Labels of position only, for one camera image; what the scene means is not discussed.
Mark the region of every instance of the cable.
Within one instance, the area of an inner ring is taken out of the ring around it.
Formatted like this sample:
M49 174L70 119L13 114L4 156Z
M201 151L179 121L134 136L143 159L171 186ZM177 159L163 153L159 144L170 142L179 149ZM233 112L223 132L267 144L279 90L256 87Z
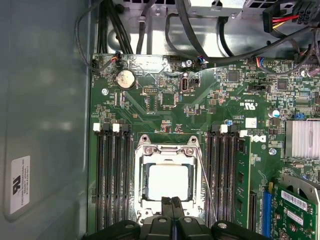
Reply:
M174 51L178 56L181 56L181 57L184 57L186 59L198 59L197 57L195 56L192 56L192 55L188 55L186 53L183 53L182 51L178 50L174 44L171 42L170 38L169 38L169 31L170 31L170 19L172 17L178 17L179 15L176 14L176 13L170 13L167 17L166 17L166 20L165 20L165 40L166 40L166 43L169 45L169 47L172 49L172 51Z
M283 24L285 24L285 23L286 23L285 21L280 22L280 23L278 23L278 24L275 24L272 28L273 28L273 29L276 29L276 28L280 27L281 25L283 25Z
M266 68L264 68L263 66L259 66L259 68L264 71L265 73L267 74L270 74L270 75L276 75L276 76L282 76L282 75L289 75L289 74L292 74L296 71L299 70L299 68L301 68L307 61L308 59L311 57L312 53L313 53L313 48L315 46L315 42L313 41L312 44L311 44L311 48L310 50L308 51L307 55L305 56L305 58L294 68L292 68L291 70L289 71L284 71L284 72L274 72L274 71L270 71Z
M286 17L281 17L281 18L272 19L272 22L273 22L273 23L285 22L285 21L297 19L298 17L299 17L299 15L286 16Z
M146 17L149 9L156 3L157 0L150 0L145 6L141 13L141 16ZM146 32L146 23L144 21L140 22L139 24L139 39L138 43L136 45L136 51L135 54L141 54L142 51L142 45L144 43L145 38L145 32Z
M98 0L97 2L95 2L94 4L91 5L91 7L87 8L75 21L75 27L74 27L74 37L75 37L75 44L77 47L77 50L79 52L80 58L83 61L83 63L91 70L94 71L96 73L99 73L103 70L105 70L111 63L112 63L112 59L108 60L102 67L100 68L94 68L90 65L90 63L88 63L86 56L84 54L84 51L81 48L81 43L80 43L80 37L79 37L79 25L81 20L84 18L84 16L86 16L89 12L91 12L93 9L95 9L96 7L99 6L100 3L102 3L104 0Z
M182 56L182 57L185 57L187 59L191 59L191 60L197 60L197 57L194 57L194 56L191 56L191 55L188 55L188 54L185 54L181 51L179 51L174 45L173 43L171 42L170 38L169 38L169 30L170 30L170 18L172 17L177 17L178 15L176 13L171 13L167 16L166 18L166 22L165 22L165 40L166 42L168 43L169 47L175 52L177 53L178 55ZM257 55L260 55L262 53L265 53L271 49L274 49L275 47L293 39L293 38L296 38L300 35L303 35L303 34L306 34L308 32L311 31L311 28L309 26L305 27L305 28L302 28L296 32L293 32L287 36L285 36L284 38L282 39L279 39L267 46L264 46L262 48L259 48L259 49L256 49L254 51L250 51L250 52L247 52L247 53L244 53L244 54L240 54L240 55L235 55L235 56L231 56L231 57L209 57L209 58L205 58L204 57L204 60L212 63L212 64L229 64L229 63L232 63L232 62L235 62L235 61L238 61L238 60L241 60L241 59L249 59L251 58L252 56L257 56Z
M314 50L315 50L316 59L318 60L318 64L320 66L320 53L319 53L318 35L319 35L319 30L314 30L313 31L313 42L314 42L314 48L315 48Z
M185 1L175 0L175 6L177 9L178 15L180 17L181 23L183 25L184 31L186 33L186 36L188 37L190 43L200 55L202 55L205 59L208 58L208 55L206 54L201 44L199 43L197 36L190 24Z
M218 25L219 25L219 38L221 45L223 47L223 50L225 53L229 56L232 57L234 54L231 52L230 48L228 47L225 39L225 24L228 22L228 17L220 16L218 18Z
M109 9L109 17L112 22L115 34L119 41L121 50L124 54L134 54L124 25L122 24L115 5L112 0L107 0L107 8Z

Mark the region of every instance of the pcie slot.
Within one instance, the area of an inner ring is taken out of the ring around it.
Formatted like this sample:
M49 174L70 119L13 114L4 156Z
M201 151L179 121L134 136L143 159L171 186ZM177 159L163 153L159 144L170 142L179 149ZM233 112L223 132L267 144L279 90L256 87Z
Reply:
M128 219L129 216L129 183L130 183L130 133L128 129L123 130L123 154L124 154L124 169L123 169L123 217L122 220Z
M113 224L112 179L113 179L113 134L109 127L105 130L105 226Z
M121 161L121 151L122 151L122 131L113 133L114 141L114 209L113 216L115 223L120 222L121 219L121 199L122 199L122 161Z
M256 215L257 215L257 194L253 191L250 191L248 229L253 232L256 231Z
M103 173L104 173L104 135L101 133L97 134L97 159L96 159L96 230L100 231L103 229L104 216L101 211L102 209L102 192L103 192Z
M272 194L268 191L263 192L262 204L262 235L271 237L272 224Z

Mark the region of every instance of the red wire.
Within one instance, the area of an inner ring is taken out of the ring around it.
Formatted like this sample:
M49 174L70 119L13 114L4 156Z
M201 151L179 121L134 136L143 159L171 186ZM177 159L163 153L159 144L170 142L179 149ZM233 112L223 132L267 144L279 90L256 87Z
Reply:
M273 19L272 22L273 23L285 22L285 21L288 21L288 20L297 19L298 17L299 17L299 15L287 16L287 17Z

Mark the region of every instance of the white slot latch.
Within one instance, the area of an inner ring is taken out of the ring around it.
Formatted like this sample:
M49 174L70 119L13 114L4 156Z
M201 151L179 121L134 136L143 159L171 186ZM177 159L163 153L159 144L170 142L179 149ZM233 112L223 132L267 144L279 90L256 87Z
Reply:
M94 132L100 132L100 123L94 123L93 124L93 131Z
M245 136L248 136L248 130L240 130L239 136L240 138L244 138Z
M112 124L112 131L115 133L120 132L120 124L119 123Z
M228 132L228 125L227 124L221 124L220 126L220 133L224 134Z

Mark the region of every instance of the integrated circuit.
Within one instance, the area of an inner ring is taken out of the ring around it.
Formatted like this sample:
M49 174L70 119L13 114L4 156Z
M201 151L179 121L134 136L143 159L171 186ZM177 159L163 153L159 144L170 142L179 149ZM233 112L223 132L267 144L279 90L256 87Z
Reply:
M232 70L228 72L228 82L229 83L238 83L239 82L239 72Z
M285 91L285 90L287 90L287 87L288 87L288 81L286 79L279 79L277 81L277 89L278 90Z

